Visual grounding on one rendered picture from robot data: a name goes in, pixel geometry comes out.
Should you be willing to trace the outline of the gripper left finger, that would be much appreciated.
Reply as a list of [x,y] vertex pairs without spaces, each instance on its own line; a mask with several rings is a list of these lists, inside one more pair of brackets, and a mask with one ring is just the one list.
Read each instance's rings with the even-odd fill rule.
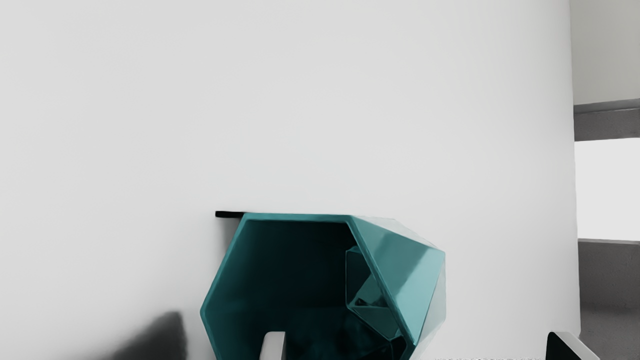
[[263,338],[259,360],[286,360],[286,333],[267,332]]

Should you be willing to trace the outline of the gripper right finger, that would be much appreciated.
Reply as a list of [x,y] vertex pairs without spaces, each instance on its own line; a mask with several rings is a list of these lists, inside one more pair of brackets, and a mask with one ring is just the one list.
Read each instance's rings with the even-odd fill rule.
[[600,360],[576,335],[567,331],[549,332],[545,360]]

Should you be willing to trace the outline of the teal faceted mug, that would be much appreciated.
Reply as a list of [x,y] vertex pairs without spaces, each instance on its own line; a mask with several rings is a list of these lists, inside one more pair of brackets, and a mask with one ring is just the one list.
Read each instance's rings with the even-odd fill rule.
[[199,310],[216,360],[421,360],[446,318],[446,254],[395,219],[247,212]]

